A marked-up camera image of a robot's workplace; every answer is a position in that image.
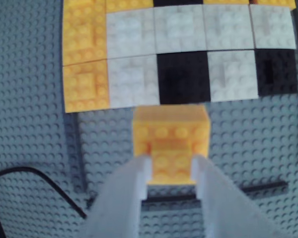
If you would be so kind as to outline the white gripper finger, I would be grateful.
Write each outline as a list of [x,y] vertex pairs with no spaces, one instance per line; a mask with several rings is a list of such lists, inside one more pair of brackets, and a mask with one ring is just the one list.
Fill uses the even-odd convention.
[[130,159],[105,181],[85,221],[87,238],[137,238],[141,205],[152,177],[148,155]]
[[202,203],[207,238],[288,237],[211,160],[193,156],[191,178]]

